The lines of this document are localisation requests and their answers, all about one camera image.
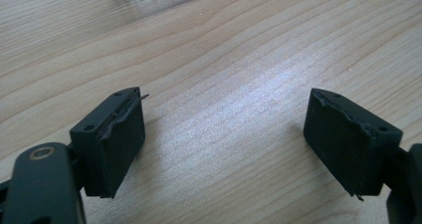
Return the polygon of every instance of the wood grain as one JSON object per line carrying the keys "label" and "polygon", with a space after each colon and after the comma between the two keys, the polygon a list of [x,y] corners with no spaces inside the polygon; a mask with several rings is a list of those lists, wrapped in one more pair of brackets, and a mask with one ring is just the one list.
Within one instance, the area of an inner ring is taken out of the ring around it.
{"label": "wood grain", "polygon": [[351,198],[302,128],[318,87],[421,141],[422,0],[145,1],[0,0],[0,181],[138,86],[145,145],[89,223],[387,222],[388,188]]}

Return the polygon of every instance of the black mechanical part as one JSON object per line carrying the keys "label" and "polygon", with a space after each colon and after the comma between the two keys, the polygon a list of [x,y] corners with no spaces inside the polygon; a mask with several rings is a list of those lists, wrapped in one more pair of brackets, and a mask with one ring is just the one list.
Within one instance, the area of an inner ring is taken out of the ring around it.
{"label": "black mechanical part", "polygon": [[107,98],[71,129],[76,156],[87,165],[88,196],[114,197],[145,141],[139,88]]}
{"label": "black mechanical part", "polygon": [[23,152],[0,183],[0,224],[86,223],[80,195],[114,197],[145,141],[139,88],[108,97],[71,129],[72,143]]}
{"label": "black mechanical part", "polygon": [[387,200],[390,223],[422,223],[422,144],[399,147],[402,131],[347,98],[312,89],[304,127],[310,147],[350,195]]}
{"label": "black mechanical part", "polygon": [[24,151],[12,176],[4,223],[85,223],[64,144],[44,143]]}

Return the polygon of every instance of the wooden table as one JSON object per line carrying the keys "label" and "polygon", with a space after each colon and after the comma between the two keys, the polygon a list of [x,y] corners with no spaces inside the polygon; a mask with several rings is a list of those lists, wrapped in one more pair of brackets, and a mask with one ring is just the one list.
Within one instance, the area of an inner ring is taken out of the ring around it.
{"label": "wooden table", "polygon": [[422,141],[422,0],[0,0],[0,32],[0,181],[109,94],[150,94],[89,223],[386,223],[388,188],[351,198],[306,144],[313,87]]}

